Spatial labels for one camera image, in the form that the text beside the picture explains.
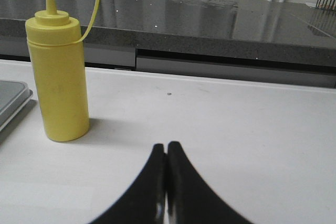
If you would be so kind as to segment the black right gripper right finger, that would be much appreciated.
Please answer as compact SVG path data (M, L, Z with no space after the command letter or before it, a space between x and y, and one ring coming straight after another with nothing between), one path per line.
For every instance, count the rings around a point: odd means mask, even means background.
M166 178L169 223L250 223L209 187L179 142L168 144Z

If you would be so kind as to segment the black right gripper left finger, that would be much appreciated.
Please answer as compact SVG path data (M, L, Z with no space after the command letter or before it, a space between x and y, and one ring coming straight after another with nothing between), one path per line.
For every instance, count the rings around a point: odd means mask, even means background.
M163 223L165 164L164 146L155 144L133 183L92 223Z

